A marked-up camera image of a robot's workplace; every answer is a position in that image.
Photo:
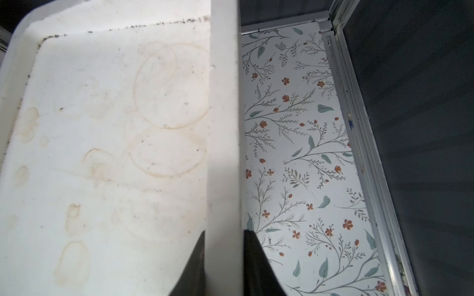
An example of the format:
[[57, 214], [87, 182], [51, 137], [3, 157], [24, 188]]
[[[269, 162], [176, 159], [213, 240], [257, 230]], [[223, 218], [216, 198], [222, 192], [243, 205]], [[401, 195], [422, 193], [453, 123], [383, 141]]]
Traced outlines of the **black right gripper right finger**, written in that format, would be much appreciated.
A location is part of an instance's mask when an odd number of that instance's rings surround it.
[[244, 295], [286, 296], [254, 231], [244, 230]]

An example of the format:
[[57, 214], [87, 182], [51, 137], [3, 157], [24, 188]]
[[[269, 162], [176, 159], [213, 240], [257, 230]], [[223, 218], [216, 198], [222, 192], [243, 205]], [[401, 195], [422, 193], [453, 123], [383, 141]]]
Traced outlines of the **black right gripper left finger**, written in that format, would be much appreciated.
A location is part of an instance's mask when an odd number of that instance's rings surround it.
[[205, 295], [205, 232], [203, 231], [169, 296]]

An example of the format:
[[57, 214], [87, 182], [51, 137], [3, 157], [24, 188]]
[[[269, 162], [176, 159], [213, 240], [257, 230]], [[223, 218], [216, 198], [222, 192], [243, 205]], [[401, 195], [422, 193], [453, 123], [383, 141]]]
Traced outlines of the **white three-drawer storage unit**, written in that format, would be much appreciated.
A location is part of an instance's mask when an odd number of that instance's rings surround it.
[[1, 66], [1, 294], [243, 294], [237, 1], [53, 1]]

